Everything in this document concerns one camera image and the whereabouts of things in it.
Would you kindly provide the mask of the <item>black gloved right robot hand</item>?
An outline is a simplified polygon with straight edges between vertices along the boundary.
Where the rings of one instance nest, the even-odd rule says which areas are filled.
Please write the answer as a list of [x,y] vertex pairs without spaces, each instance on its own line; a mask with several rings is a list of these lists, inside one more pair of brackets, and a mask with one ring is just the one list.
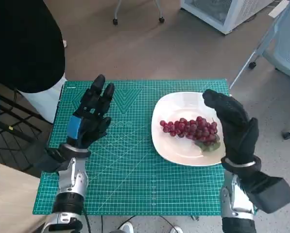
[[225,157],[235,165],[253,162],[259,136],[258,120],[250,118],[243,105],[231,96],[208,89],[203,98],[205,105],[214,109],[221,121]]

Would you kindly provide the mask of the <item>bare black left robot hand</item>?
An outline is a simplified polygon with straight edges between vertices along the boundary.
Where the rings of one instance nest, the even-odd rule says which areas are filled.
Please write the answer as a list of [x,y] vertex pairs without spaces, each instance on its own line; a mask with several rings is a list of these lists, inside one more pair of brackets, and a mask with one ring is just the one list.
[[87,149],[93,142],[106,136],[111,117],[105,116],[110,108],[115,86],[105,89],[105,77],[100,74],[80,99],[67,128],[67,143],[78,149]]

